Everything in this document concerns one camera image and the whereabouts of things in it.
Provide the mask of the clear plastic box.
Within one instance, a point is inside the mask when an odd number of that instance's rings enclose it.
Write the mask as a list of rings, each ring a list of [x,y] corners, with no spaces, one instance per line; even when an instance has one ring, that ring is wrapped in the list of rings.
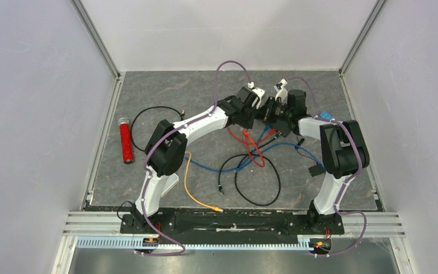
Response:
[[[170,175],[165,183],[161,196],[165,196],[179,181],[179,176],[176,173]]]

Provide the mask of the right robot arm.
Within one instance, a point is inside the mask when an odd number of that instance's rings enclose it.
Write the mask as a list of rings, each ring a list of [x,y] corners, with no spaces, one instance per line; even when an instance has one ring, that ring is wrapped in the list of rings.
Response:
[[[341,221],[339,204],[344,192],[362,169],[368,167],[370,155],[359,123],[307,113],[306,93],[292,90],[286,96],[271,96],[259,108],[257,119],[275,130],[311,137],[320,141],[322,163],[326,171],[317,196],[310,203],[306,224],[314,233]]]

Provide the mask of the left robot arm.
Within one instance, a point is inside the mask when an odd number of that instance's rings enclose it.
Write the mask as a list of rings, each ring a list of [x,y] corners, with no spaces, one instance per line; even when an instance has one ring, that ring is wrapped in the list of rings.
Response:
[[[162,120],[153,132],[145,149],[145,178],[131,216],[134,225],[143,233],[155,229],[155,213],[167,187],[178,182],[188,145],[195,140],[231,124],[252,128],[255,116],[265,96],[265,90],[252,83],[240,88],[236,95],[215,100],[206,111],[189,119],[171,123]]]

